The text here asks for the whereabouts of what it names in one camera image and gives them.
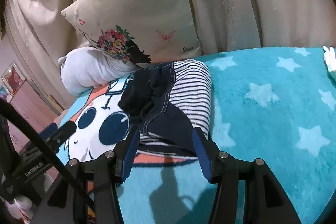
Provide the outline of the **turquoise star cartoon blanket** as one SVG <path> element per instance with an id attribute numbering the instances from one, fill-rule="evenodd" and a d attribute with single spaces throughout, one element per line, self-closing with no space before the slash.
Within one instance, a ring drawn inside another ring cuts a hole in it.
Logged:
<path id="1" fill-rule="evenodd" d="M 322 48 L 202 56 L 212 80 L 210 135 L 236 159 L 266 161 L 302 223 L 335 191 L 335 81 Z M 126 223 L 205 223 L 215 187 L 194 159 L 139 153 L 118 188 Z"/>

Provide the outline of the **beige floral print pillow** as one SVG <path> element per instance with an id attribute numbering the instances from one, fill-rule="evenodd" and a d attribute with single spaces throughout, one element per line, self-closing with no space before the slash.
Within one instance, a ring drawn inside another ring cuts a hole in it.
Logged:
<path id="1" fill-rule="evenodd" d="M 189 0 L 77 0 L 62 15 L 118 60 L 145 66 L 202 54 Z"/>

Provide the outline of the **white plush pillow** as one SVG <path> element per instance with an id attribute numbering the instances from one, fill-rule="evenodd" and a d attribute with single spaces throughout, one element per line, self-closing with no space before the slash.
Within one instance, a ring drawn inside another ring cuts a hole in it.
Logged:
<path id="1" fill-rule="evenodd" d="M 65 89 L 73 96 L 120 79 L 138 69 L 130 61 L 117 60 L 94 47 L 81 47 L 58 59 Z"/>

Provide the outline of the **white plush toy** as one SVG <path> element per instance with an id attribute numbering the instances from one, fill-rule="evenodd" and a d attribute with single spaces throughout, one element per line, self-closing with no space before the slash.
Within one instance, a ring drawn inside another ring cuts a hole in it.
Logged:
<path id="1" fill-rule="evenodd" d="M 323 60 L 327 66 L 329 75 L 336 81 L 336 55 L 333 47 L 322 47 L 324 50 Z"/>

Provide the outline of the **striped navy child pants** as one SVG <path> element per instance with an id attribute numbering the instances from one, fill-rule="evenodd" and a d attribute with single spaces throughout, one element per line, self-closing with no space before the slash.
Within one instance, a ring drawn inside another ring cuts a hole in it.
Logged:
<path id="1" fill-rule="evenodd" d="M 192 131 L 209 135 L 211 88 L 207 65 L 194 59 L 136 71 L 118 105 L 139 129 L 138 151 L 195 158 Z"/>

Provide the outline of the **framed picture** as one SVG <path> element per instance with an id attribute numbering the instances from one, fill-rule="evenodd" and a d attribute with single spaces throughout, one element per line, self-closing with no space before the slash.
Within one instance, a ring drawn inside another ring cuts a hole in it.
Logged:
<path id="1" fill-rule="evenodd" d="M 2 74 L 1 79 L 10 94 L 14 95 L 26 80 L 25 75 L 18 68 L 15 61 Z"/>

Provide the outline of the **beige padded headboard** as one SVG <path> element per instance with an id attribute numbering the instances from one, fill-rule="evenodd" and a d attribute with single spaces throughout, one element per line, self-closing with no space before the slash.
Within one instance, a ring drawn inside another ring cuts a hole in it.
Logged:
<path id="1" fill-rule="evenodd" d="M 1 0 L 1 33 L 9 36 L 29 78 L 63 107 L 70 107 L 77 96 L 65 89 L 58 59 L 77 48 L 94 47 L 62 15 L 76 1 Z M 333 0 L 189 0 L 189 4 L 201 55 L 261 47 L 335 46 Z"/>

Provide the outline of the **pink wooden nightstand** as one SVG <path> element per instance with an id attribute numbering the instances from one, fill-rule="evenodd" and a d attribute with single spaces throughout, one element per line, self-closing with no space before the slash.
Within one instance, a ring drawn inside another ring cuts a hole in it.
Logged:
<path id="1" fill-rule="evenodd" d="M 56 113 L 41 99 L 28 81 L 22 83 L 10 104 L 37 133 L 42 132 L 57 117 Z"/>

